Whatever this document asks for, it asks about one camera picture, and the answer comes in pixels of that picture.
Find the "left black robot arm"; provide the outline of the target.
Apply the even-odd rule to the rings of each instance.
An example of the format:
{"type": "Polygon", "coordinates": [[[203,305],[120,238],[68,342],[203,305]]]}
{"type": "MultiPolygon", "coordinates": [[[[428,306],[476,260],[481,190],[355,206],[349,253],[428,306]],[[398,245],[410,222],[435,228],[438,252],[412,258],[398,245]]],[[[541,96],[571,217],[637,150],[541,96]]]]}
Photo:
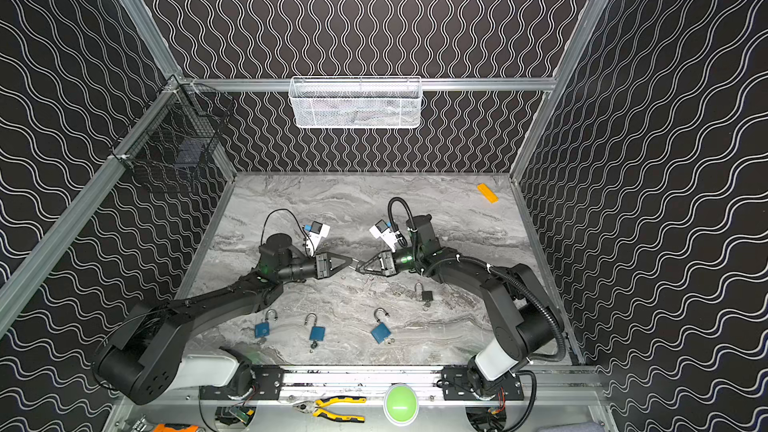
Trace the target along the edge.
{"type": "Polygon", "coordinates": [[[170,388],[191,338],[267,309],[287,283],[327,279],[353,263],[333,252],[307,256],[284,233],[269,236],[259,253],[256,266],[227,286],[161,305],[137,304],[96,352],[95,378],[137,405],[148,404],[170,388]]]}

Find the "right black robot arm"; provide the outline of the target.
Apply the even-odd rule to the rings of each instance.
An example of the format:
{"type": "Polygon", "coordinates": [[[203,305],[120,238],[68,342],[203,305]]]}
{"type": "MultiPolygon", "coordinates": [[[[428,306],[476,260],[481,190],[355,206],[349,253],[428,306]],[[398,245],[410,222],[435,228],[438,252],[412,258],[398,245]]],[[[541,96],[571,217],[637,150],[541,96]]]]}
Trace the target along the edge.
{"type": "Polygon", "coordinates": [[[417,274],[482,299],[492,338],[467,364],[472,393],[487,397],[501,388],[503,377],[516,374],[530,362],[557,363],[567,356],[563,320],[529,266],[493,265],[443,246],[432,216],[413,214],[398,196],[389,200],[387,218],[370,232],[387,248],[357,265],[357,272],[382,277],[417,274]]]}

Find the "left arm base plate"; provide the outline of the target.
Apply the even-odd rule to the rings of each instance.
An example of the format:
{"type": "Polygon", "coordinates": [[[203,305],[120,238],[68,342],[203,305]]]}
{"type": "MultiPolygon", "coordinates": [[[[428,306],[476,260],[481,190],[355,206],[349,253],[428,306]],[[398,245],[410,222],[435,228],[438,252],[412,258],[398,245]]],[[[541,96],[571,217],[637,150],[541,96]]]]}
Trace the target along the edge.
{"type": "Polygon", "coordinates": [[[203,401],[248,402],[278,400],[286,370],[275,365],[240,368],[228,384],[221,387],[203,386],[199,398],[203,401]]]}

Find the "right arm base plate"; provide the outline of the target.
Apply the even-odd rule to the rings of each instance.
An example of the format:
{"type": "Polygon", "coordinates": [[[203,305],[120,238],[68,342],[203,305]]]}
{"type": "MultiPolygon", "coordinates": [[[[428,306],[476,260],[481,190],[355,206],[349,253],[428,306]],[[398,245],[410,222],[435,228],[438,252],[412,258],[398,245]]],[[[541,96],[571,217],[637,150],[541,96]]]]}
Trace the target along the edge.
{"type": "Polygon", "coordinates": [[[435,386],[442,391],[446,401],[491,401],[504,398],[522,401],[525,397],[521,380],[509,372],[490,380],[480,371],[469,366],[445,366],[439,374],[435,386]]]}

